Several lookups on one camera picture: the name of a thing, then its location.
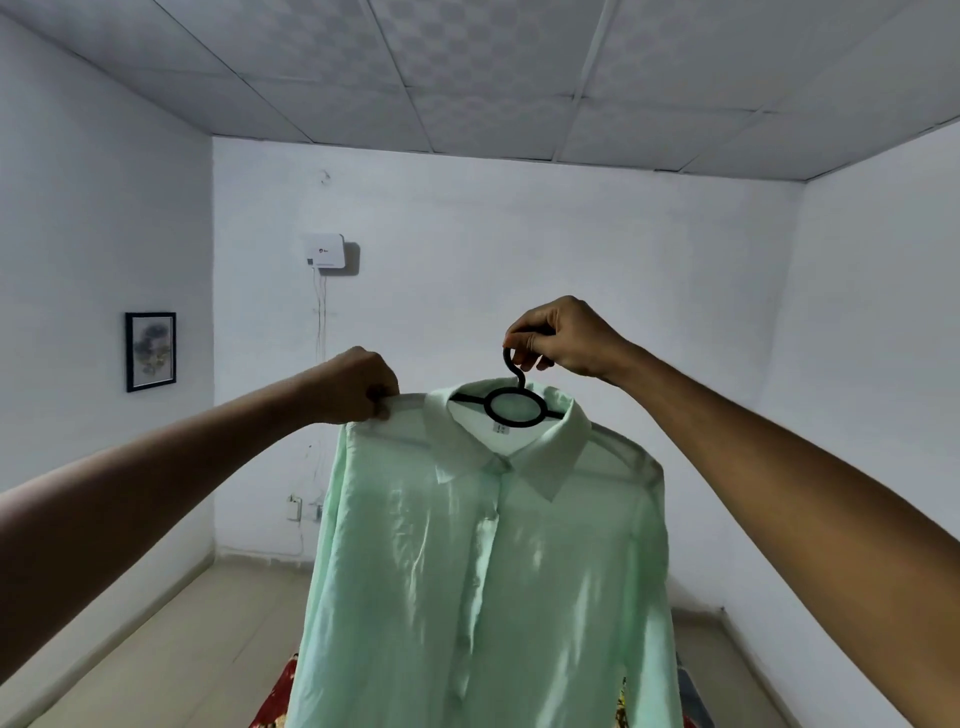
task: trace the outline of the hanger hook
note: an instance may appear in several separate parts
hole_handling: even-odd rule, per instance
[[[510,354],[509,349],[503,350],[503,363],[507,365],[507,369],[514,373],[516,376],[516,386],[520,389],[527,388],[527,375],[523,373],[516,364],[514,364],[514,358]]]

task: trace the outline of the ceiling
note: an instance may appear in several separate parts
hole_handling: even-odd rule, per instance
[[[960,115],[960,0],[0,0],[215,134],[809,180]]]

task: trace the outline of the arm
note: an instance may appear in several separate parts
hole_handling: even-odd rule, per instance
[[[357,347],[0,494],[0,683],[260,451],[311,423],[385,417],[377,400],[395,394]]]
[[[915,725],[960,714],[960,543],[864,473],[698,384],[565,297],[504,347],[643,406],[807,609]]]

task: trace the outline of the wall-mounted device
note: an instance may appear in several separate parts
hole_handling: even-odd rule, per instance
[[[347,266],[344,236],[339,232],[305,232],[300,236],[306,264],[311,268],[339,269]]]

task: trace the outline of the framed picture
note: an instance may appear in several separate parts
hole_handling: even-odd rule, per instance
[[[177,381],[177,314],[128,313],[127,391]]]

